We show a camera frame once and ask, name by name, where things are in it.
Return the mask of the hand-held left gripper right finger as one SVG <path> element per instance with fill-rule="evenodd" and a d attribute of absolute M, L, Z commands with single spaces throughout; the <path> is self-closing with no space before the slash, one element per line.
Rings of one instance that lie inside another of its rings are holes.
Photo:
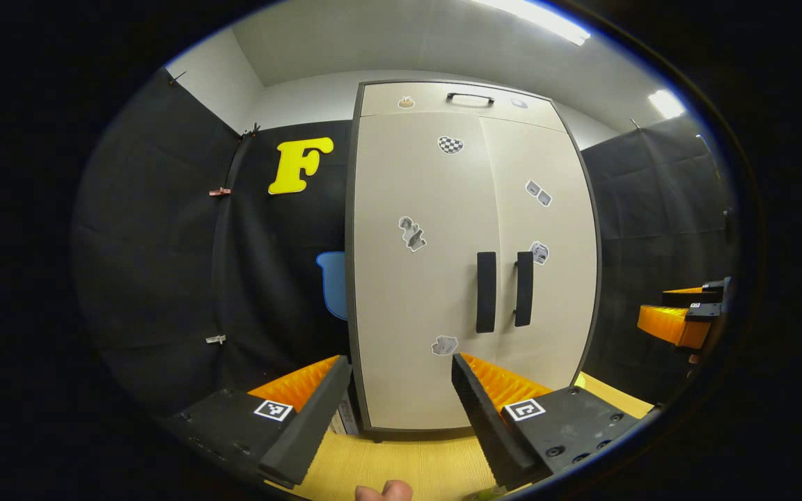
<path fill-rule="evenodd" d="M 611 460 L 656 417 L 656 407 L 608 385 L 548 390 L 468 354 L 451 381 L 496 485 L 566 491 Z"/>

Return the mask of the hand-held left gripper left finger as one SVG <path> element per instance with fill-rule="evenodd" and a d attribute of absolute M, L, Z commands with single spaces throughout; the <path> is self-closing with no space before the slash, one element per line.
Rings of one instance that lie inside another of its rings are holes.
<path fill-rule="evenodd" d="M 222 389 L 165 418 L 205 459 L 245 482 L 303 483 L 352 375 L 332 356 L 249 391 Z"/>

